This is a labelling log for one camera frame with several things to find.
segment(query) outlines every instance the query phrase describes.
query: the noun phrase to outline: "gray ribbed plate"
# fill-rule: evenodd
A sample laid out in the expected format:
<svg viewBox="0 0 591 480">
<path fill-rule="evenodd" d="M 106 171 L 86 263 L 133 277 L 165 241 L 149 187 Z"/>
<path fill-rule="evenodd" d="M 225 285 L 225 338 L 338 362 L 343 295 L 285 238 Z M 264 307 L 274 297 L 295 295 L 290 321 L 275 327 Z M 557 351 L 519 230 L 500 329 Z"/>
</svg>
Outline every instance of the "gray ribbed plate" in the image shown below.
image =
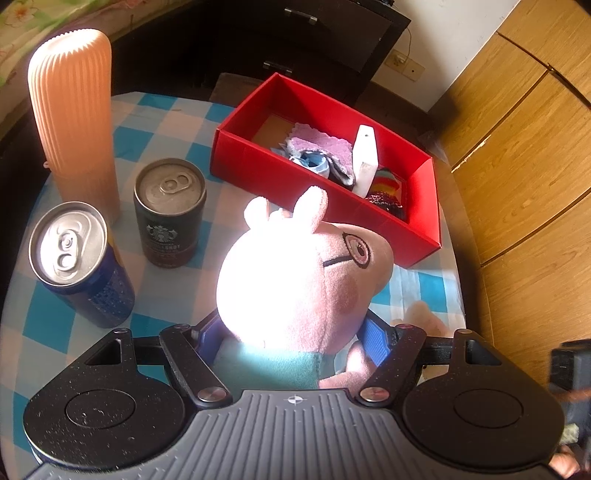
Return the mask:
<svg viewBox="0 0 591 480">
<path fill-rule="evenodd" d="M 31 480 L 368 480 L 556 478 L 543 466 L 506 475 L 442 465 L 414 447 L 394 417 L 341 390 L 245 391 L 234 405 L 199 412 L 168 451 L 142 465 L 84 473 L 43 464 Z"/>
</svg>

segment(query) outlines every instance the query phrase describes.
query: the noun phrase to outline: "metal screw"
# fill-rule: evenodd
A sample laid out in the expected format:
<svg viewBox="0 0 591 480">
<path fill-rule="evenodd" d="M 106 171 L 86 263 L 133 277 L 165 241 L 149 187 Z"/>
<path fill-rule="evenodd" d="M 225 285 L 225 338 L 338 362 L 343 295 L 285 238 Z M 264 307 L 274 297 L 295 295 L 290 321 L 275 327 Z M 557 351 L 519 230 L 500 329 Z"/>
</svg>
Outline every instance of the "metal screw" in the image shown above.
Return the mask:
<svg viewBox="0 0 591 480">
<path fill-rule="evenodd" d="M 380 402 L 389 399 L 390 393 L 382 387 L 368 387 L 359 392 L 359 396 L 365 401 Z"/>
<path fill-rule="evenodd" d="M 203 390 L 199 390 L 197 393 L 197 398 L 199 400 L 206 401 L 208 403 L 223 400 L 227 396 L 228 392 L 226 392 L 222 387 L 207 387 Z"/>
</svg>

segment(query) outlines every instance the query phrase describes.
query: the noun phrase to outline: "plush pig ear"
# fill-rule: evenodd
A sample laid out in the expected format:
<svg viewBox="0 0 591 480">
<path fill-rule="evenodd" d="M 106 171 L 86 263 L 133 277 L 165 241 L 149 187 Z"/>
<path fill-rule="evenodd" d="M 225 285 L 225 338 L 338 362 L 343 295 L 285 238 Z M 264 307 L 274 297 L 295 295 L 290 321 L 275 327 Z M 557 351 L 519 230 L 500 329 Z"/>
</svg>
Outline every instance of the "plush pig ear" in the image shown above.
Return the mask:
<svg viewBox="0 0 591 480">
<path fill-rule="evenodd" d="M 328 205 L 326 192 L 318 187 L 310 187 L 295 203 L 293 218 L 305 231 L 314 233 L 324 218 Z"/>
<path fill-rule="evenodd" d="M 269 200 L 263 197 L 252 199 L 244 209 L 244 219 L 250 229 L 255 229 L 269 221 Z"/>
</svg>

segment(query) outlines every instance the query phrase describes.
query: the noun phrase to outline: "black starbucks can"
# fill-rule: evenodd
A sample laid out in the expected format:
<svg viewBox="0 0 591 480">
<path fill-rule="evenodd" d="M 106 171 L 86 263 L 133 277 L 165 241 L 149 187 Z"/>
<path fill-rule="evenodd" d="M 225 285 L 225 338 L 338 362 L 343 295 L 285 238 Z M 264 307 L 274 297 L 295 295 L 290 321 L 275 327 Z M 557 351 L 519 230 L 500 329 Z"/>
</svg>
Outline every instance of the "black starbucks can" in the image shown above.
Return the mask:
<svg viewBox="0 0 591 480">
<path fill-rule="evenodd" d="M 203 174 L 186 160 L 163 158 L 139 173 L 135 213 L 142 250 L 150 262 L 176 268 L 191 260 L 206 198 Z"/>
</svg>

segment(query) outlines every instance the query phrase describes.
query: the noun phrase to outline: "aluminum can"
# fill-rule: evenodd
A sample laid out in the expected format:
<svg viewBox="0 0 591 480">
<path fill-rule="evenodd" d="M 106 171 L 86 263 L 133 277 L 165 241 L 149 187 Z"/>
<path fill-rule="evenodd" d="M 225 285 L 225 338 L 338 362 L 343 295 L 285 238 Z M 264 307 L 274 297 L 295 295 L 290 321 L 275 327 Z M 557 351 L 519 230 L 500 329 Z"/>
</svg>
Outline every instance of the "aluminum can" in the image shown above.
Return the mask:
<svg viewBox="0 0 591 480">
<path fill-rule="evenodd" d="M 191 260 L 206 198 L 203 174 L 186 160 L 163 158 L 139 173 L 135 214 L 142 250 L 150 262 L 176 268 Z"/>
<path fill-rule="evenodd" d="M 35 226 L 29 262 L 45 287 L 102 328 L 131 314 L 134 288 L 104 217 L 83 202 L 62 203 Z"/>
</svg>

